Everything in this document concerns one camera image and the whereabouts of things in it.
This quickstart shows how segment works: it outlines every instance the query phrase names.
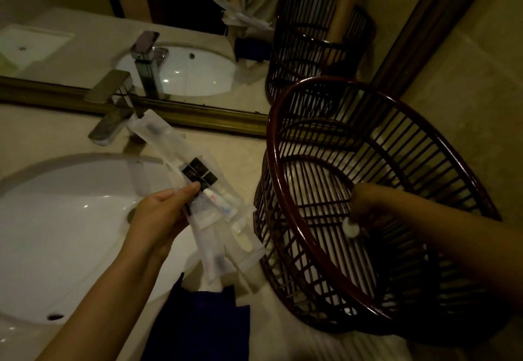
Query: faucet handle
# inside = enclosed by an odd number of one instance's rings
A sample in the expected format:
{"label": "faucet handle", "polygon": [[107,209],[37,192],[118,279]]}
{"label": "faucet handle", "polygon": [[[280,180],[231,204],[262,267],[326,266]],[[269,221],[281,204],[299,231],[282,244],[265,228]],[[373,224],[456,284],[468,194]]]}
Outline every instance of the faucet handle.
{"label": "faucet handle", "polygon": [[153,45],[156,39],[158,39],[158,36],[160,36],[158,32],[153,32],[152,30],[143,31],[136,40],[136,43],[131,47],[131,56],[135,60],[153,60]]}
{"label": "faucet handle", "polygon": [[102,80],[84,95],[84,100],[96,104],[104,104],[114,94],[128,95],[132,88],[131,74],[113,69]]}

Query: basket rim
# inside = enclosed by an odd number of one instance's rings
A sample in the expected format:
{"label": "basket rim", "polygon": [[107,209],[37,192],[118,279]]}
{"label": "basket rim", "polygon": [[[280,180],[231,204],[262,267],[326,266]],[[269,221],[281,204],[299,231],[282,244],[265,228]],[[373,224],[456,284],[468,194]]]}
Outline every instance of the basket rim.
{"label": "basket rim", "polygon": [[269,112],[267,122],[267,164],[272,178],[274,191],[278,203],[282,206],[287,224],[290,226],[294,235],[297,237],[297,240],[306,252],[317,260],[318,264],[316,265],[316,268],[320,270],[328,280],[329,285],[335,287],[342,293],[348,294],[363,307],[367,308],[369,312],[378,317],[383,317],[392,321],[392,313],[383,306],[378,305],[374,299],[365,295],[360,288],[354,285],[351,280],[334,265],[330,257],[317,243],[307,225],[307,222],[303,219],[296,204],[292,200],[289,186],[285,181],[284,164],[281,161],[277,148],[279,143],[277,125],[280,108],[287,97],[291,96],[295,91],[304,89],[308,85],[315,84],[319,81],[333,81],[337,83],[345,83],[346,85],[354,85],[365,92],[372,93],[373,96],[379,96],[380,98],[388,100],[393,107],[408,116],[416,125],[418,125],[419,128],[425,131],[427,135],[431,136],[431,140],[440,148],[441,152],[449,161],[457,163],[459,169],[456,167],[455,170],[458,176],[467,185],[469,191],[473,193],[474,197],[483,202],[483,205],[478,205],[482,215],[496,220],[501,220],[501,217],[485,188],[457,151],[433,125],[406,103],[378,91],[375,87],[369,84],[338,76],[310,77],[286,87],[278,98],[276,98],[276,101],[272,104]]}
{"label": "basket rim", "polygon": [[345,42],[331,43],[330,41],[311,38],[310,36],[307,36],[306,34],[299,32],[296,28],[289,25],[287,20],[285,20],[283,18],[281,10],[283,10],[282,6],[284,4],[284,1],[286,1],[286,0],[278,0],[278,3],[276,5],[276,26],[278,26],[278,23],[281,24],[282,27],[285,29],[285,31],[294,34],[299,39],[306,40],[310,43],[320,45],[324,48],[346,48],[346,47],[352,47],[352,46],[356,46],[356,45],[368,45],[376,37],[376,22],[374,21],[374,18],[372,18],[370,16],[370,14],[367,12],[367,10],[365,10],[365,8],[363,8],[357,4],[355,7],[358,7],[360,10],[362,10],[363,13],[366,15],[367,19],[372,24],[372,32],[368,38],[366,38],[363,41],[354,42],[354,43],[345,43]]}

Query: faucet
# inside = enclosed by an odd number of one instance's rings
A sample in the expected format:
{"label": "faucet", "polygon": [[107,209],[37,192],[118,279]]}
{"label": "faucet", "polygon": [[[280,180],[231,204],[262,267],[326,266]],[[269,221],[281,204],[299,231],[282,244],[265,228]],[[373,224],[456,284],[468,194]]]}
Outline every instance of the faucet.
{"label": "faucet", "polygon": [[132,78],[129,72],[113,69],[84,95],[84,100],[87,102],[105,104],[111,100],[114,104],[89,133],[88,138],[91,142],[99,146],[107,146],[120,133],[127,120],[135,115],[130,98],[132,87]]}
{"label": "faucet", "polygon": [[131,47],[131,57],[140,75],[145,96],[150,99],[165,99],[160,69],[169,56],[169,50],[154,47],[154,42],[160,34],[150,30],[144,31]]}

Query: mirror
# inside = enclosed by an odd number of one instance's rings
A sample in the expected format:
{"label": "mirror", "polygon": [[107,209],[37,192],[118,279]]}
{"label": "mirror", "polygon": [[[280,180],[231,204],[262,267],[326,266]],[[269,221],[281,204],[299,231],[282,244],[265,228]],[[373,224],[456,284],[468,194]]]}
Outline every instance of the mirror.
{"label": "mirror", "polygon": [[301,78],[370,82],[418,1],[0,0],[0,75],[93,88],[117,68],[146,98],[266,115]]}

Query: hand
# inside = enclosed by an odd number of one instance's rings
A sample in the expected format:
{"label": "hand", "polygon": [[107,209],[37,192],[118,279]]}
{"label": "hand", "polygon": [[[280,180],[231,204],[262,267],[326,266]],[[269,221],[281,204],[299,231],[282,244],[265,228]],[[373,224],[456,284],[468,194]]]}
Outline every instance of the hand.
{"label": "hand", "polygon": [[350,223],[369,230],[388,223],[392,217],[382,209],[380,202],[389,190],[387,186],[372,183],[356,184],[350,198]]}
{"label": "hand", "polygon": [[187,226],[183,208],[198,193],[199,182],[153,193],[136,206],[120,253],[155,255],[163,262],[173,240]]}

